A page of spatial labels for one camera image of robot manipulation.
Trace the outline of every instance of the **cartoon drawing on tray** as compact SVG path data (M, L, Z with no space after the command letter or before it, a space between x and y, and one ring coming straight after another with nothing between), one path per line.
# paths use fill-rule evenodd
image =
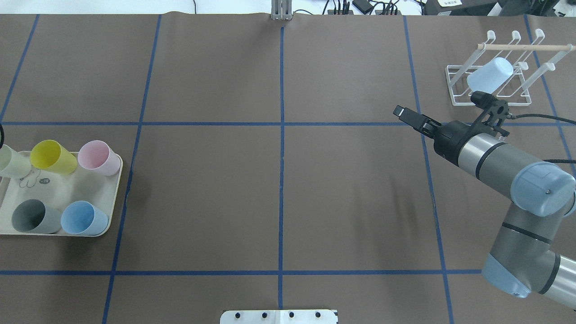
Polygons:
M40 173L41 170L38 170L37 168L32 168L32 170L30 170L30 173L27 176L25 176L24 178L20 178L20 188L32 188L38 181ZM50 179L48 178L40 180L40 183L48 183L48 182L50 182Z

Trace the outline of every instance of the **tray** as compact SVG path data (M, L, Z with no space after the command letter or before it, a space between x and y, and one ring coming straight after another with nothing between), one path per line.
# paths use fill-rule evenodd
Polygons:
M20 152L30 158L30 151ZM72 174L60 175L32 167L30 174L21 179L2 178L0 182L0 234L96 237L107 232L112 222L114 204L120 185L124 161L120 158L120 171L104 176L80 166ZM28 199L38 199L59 211L78 200L85 200L108 215L108 226L98 235L72 235L63 229L53 234L22 233L12 227L12 213Z

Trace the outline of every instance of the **light blue cup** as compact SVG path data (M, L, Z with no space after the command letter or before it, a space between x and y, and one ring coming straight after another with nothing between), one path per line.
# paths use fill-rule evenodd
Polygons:
M108 227L108 215L88 201L76 201L62 213L61 225L72 235L98 235Z

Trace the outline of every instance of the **cup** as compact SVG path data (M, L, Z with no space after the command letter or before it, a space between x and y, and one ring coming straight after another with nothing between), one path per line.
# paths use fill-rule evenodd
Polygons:
M62 212L60 223L72 235L98 235L108 227L108 215L88 201L75 201Z
M103 175L114 175L120 170L120 158L102 141L84 144L78 152L78 164L86 170Z
M467 78L472 91L493 93L514 73L512 64L505 58L494 58L472 72Z
M50 234L60 230L62 213L37 199L19 204L12 213L12 227L22 233Z
M23 178L30 173L30 161L13 150L8 145L0 148L0 176L7 178Z
M54 140L36 144L30 152L30 162L37 169L64 175L74 172L78 166L76 157Z

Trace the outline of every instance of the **robotic arm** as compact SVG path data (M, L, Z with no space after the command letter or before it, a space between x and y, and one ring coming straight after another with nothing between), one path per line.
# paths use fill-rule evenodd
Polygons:
M443 125L401 106L394 114L432 138L440 156L512 200L484 278L515 297L536 291L576 310L576 261L550 251L560 222L576 209L576 180L503 141L509 135L501 128L510 117L506 101L479 91L471 100L483 112L470 126L457 120Z

